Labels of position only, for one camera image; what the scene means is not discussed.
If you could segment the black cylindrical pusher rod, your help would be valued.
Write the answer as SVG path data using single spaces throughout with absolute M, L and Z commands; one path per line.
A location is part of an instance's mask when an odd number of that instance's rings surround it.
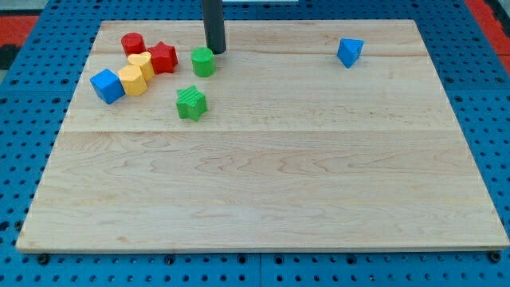
M 202 0 L 202 18 L 207 47 L 213 54 L 226 51 L 226 31 L 222 0 Z

